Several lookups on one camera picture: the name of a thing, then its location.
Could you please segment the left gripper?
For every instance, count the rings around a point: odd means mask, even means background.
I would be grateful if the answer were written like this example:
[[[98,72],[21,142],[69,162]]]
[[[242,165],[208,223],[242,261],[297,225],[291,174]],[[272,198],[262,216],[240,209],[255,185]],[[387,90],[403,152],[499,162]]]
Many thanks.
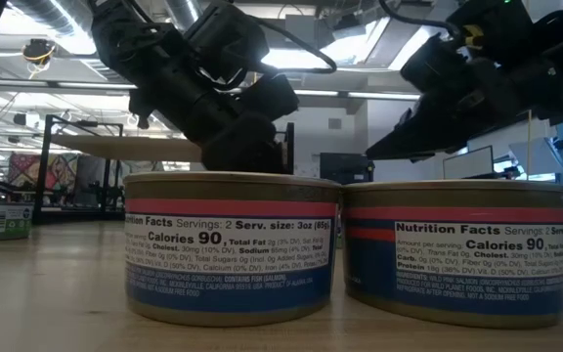
[[[299,99],[284,74],[263,75],[239,94],[227,92],[244,79],[209,79],[191,64],[127,64],[129,110],[141,119],[159,111],[194,143],[205,143],[201,161],[212,171],[283,174],[282,146],[271,122],[298,110]]]

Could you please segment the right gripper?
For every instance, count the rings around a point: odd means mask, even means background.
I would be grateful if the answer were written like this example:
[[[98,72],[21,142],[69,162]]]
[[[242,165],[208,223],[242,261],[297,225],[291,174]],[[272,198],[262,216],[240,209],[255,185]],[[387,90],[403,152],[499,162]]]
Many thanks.
[[[421,97],[367,157],[425,160],[525,110],[554,110],[554,33],[543,21],[468,22],[457,40],[428,38],[401,69]]]

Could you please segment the red blue label salmon can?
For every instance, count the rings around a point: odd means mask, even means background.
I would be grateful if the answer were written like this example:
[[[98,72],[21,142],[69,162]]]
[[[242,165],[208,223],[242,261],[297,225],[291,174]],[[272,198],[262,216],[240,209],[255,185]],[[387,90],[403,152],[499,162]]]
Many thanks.
[[[349,296],[421,320],[532,329],[563,320],[563,186],[364,183],[343,191]]]
[[[282,174],[149,172],[126,177],[125,291],[163,322],[255,326],[330,300],[338,184]]]

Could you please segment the wooden shelf board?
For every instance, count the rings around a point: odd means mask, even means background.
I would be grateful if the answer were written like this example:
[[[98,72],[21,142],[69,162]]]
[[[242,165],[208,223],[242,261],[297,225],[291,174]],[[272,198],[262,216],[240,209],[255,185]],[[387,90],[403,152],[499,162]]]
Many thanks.
[[[106,159],[201,162],[200,148],[182,139],[55,135],[51,142]]]

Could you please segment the long ceiling light strip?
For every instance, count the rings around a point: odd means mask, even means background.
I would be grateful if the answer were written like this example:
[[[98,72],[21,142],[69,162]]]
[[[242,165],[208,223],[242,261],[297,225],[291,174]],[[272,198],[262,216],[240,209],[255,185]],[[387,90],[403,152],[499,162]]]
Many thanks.
[[[0,79],[0,91],[49,93],[59,91],[62,94],[99,95],[125,94],[136,89],[135,85],[122,83],[74,82],[54,80]],[[412,93],[360,92],[295,89],[297,96],[327,97],[340,99],[416,101],[420,95]]]

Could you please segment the white-screen monitor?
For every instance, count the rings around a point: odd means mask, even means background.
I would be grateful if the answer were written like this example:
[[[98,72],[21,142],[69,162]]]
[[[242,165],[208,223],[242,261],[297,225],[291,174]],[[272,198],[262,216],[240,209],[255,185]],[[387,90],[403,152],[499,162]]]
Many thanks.
[[[443,160],[443,177],[445,179],[467,179],[492,173],[494,173],[492,146]]]

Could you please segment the black cabinet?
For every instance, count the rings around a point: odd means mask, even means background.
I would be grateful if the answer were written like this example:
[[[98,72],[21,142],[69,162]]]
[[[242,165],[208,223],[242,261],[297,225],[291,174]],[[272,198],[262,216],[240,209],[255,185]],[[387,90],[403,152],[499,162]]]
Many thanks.
[[[321,153],[320,177],[341,185],[373,181],[374,163],[363,154]]]

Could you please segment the grey ceiling vent box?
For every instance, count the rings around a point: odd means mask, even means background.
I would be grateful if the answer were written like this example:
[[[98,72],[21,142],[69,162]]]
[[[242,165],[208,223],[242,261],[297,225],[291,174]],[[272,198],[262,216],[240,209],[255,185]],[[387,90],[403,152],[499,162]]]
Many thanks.
[[[314,17],[286,15],[284,17],[284,27],[289,33],[295,35],[311,46],[318,49],[321,48],[319,25],[318,21]]]

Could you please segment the grey angled panel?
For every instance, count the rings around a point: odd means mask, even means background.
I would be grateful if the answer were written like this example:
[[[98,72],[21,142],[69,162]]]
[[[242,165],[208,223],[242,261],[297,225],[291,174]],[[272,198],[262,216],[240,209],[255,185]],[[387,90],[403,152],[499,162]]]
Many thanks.
[[[528,175],[563,172],[560,153],[549,138],[513,143],[509,145],[509,150]]]

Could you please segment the colourful patterned tapestry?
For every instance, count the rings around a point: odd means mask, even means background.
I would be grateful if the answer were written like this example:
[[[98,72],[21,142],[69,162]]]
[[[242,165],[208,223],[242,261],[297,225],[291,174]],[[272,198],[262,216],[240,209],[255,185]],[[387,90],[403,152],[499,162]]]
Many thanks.
[[[49,154],[45,189],[71,191],[75,186],[77,161],[77,154]],[[35,186],[39,169],[39,154],[12,153],[9,157],[8,183],[17,187],[26,183]]]

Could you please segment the black shelf side frame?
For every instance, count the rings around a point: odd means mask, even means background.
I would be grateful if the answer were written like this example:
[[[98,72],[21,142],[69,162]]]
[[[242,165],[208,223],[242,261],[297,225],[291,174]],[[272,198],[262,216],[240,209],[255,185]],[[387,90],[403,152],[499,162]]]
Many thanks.
[[[295,154],[295,125],[293,122],[288,122],[286,124],[286,130],[284,133],[284,144],[285,144],[285,159],[286,159],[286,170],[290,175],[294,174],[294,154]]]
[[[72,126],[74,128],[79,129],[80,131],[87,132],[90,135],[99,136],[99,133],[93,131],[93,128],[99,128],[101,126],[106,127],[110,130],[111,127],[116,128],[118,130],[118,137],[123,136],[124,132],[124,125],[122,123],[110,123],[110,122],[101,122],[101,121],[91,121],[91,120],[77,120],[77,121],[69,121],[64,119],[63,117],[59,117],[55,114],[49,113],[45,115],[45,127],[43,131],[43,142],[41,147],[41,154],[40,154],[40,169],[38,174],[38,182],[36,184],[35,190],[35,197],[34,197],[34,205],[32,211],[33,214],[36,212],[40,212],[43,210],[43,200],[45,193],[45,176],[47,171],[47,162],[48,156],[50,154],[50,147],[52,144],[52,130],[54,125],[63,125],[63,126]],[[104,178],[101,190],[101,202],[98,210],[103,212],[107,211],[107,206],[105,201],[107,200],[108,191],[106,187],[109,186],[109,168],[111,165],[111,159],[107,158],[105,161],[105,171],[104,171]]]

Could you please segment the black table frame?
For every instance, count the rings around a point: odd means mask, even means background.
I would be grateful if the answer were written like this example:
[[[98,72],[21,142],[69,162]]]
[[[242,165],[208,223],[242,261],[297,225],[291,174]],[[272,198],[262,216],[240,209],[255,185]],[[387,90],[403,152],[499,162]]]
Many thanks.
[[[101,211],[92,209],[77,210],[48,210],[36,212],[32,217],[33,225],[61,224],[70,222],[91,221],[122,221],[125,217],[123,211]]]

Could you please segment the silver corrugated duct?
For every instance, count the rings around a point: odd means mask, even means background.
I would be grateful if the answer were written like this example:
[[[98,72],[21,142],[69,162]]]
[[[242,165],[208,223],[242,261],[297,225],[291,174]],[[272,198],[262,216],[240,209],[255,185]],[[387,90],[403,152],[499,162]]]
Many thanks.
[[[86,0],[8,0],[17,13],[47,29],[48,35],[62,49],[101,78],[124,83],[114,70],[100,60],[91,35],[92,13]]]

